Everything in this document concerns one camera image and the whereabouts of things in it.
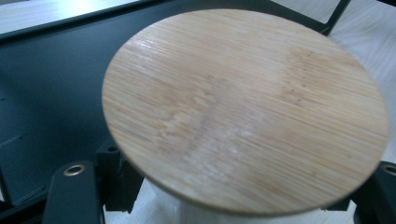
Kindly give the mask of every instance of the screw hole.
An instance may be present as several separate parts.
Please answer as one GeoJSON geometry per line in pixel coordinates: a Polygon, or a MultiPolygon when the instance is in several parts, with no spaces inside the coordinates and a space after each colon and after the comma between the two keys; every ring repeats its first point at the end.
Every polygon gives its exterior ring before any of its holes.
{"type": "Polygon", "coordinates": [[[115,152],[115,151],[117,151],[117,148],[116,147],[110,147],[110,148],[107,149],[107,151],[115,152]]]}
{"type": "Polygon", "coordinates": [[[381,168],[390,175],[396,175],[396,167],[393,165],[382,165],[381,168]]]}
{"type": "Polygon", "coordinates": [[[79,175],[84,172],[85,166],[84,165],[74,165],[70,166],[69,168],[64,170],[64,175],[72,176],[72,175],[79,175]]]}

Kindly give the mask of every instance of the white table surface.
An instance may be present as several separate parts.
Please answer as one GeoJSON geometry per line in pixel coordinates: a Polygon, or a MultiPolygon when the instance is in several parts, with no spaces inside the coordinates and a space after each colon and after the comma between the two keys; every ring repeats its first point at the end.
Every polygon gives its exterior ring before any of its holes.
{"type": "MultiPolygon", "coordinates": [[[[115,7],[134,0],[32,0],[0,6],[0,34],[115,7]]],[[[315,20],[330,18],[337,0],[275,0],[315,20]]],[[[373,76],[388,104],[390,138],[384,161],[396,162],[396,7],[375,0],[352,0],[329,38],[351,53],[373,76]]],[[[106,212],[106,223],[353,223],[355,204],[347,212],[320,210],[275,218],[229,217],[184,203],[142,185],[132,214],[106,212]]]]}

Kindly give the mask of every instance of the wood surface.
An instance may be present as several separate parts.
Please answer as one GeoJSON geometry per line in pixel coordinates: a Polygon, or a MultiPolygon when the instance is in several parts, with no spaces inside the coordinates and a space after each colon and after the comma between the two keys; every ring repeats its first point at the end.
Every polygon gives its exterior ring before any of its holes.
{"type": "Polygon", "coordinates": [[[135,35],[108,67],[103,105],[148,179],[241,215],[333,203],[372,173],[389,137],[378,87],[351,55],[239,10],[182,14],[135,35]]]}

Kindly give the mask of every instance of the black plastic bracket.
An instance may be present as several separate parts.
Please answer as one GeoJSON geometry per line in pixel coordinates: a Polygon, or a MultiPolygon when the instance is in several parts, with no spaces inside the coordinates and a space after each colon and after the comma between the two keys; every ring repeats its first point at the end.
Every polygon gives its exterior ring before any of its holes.
{"type": "Polygon", "coordinates": [[[98,196],[92,162],[69,163],[52,178],[43,223],[105,223],[98,196]]]}
{"type": "Polygon", "coordinates": [[[396,164],[381,161],[370,178],[355,192],[340,202],[326,208],[330,211],[346,211],[352,200],[355,224],[396,223],[396,164]]]}
{"type": "Polygon", "coordinates": [[[111,138],[96,151],[96,161],[106,210],[131,213],[143,176],[125,160],[111,138]]]}

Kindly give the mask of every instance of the round wooden lid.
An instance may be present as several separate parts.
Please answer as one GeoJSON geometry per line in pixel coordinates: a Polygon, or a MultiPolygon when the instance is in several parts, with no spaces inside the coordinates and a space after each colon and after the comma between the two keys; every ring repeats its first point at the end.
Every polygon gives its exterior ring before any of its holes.
{"type": "Polygon", "coordinates": [[[258,12],[158,21],[111,61],[103,108],[128,160],[163,189],[246,216],[345,197],[387,145],[384,100],[323,35],[258,12]]]}

